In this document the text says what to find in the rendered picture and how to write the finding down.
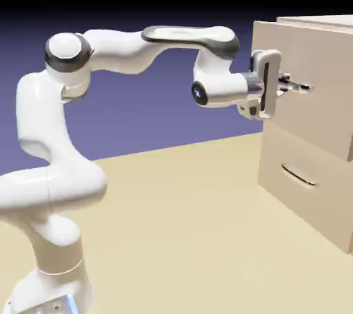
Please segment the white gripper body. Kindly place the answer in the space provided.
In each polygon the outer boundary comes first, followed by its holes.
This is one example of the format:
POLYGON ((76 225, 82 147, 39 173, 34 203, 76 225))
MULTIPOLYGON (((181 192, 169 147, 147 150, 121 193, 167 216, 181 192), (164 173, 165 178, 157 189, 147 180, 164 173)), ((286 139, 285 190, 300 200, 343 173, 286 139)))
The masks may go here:
POLYGON ((255 50, 252 53, 252 72, 256 74, 262 92, 250 101, 250 117, 258 120, 272 118, 275 113, 277 86, 281 64, 278 50, 255 50))

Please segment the light wood drawer front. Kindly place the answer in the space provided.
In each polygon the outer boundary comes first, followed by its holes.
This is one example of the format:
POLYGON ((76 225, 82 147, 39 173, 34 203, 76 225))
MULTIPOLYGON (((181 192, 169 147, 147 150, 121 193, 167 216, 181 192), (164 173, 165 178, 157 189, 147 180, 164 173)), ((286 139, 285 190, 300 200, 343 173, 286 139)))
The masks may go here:
POLYGON ((346 161, 353 160, 353 33, 256 22, 252 47, 281 52, 281 70, 308 94, 288 92, 272 123, 346 161))
POLYGON ((353 162, 266 122, 259 184, 344 253, 353 254, 353 162), (317 185, 302 183, 284 171, 282 164, 317 185))

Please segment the light wood cabinet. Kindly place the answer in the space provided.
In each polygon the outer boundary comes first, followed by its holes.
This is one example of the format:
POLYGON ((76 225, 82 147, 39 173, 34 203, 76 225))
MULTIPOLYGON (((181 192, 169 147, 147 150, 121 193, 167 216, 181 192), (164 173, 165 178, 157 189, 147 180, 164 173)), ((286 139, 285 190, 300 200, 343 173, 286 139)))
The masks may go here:
POLYGON ((259 184, 353 253, 353 14, 257 21, 252 47, 279 50, 281 69, 312 86, 264 122, 259 184))

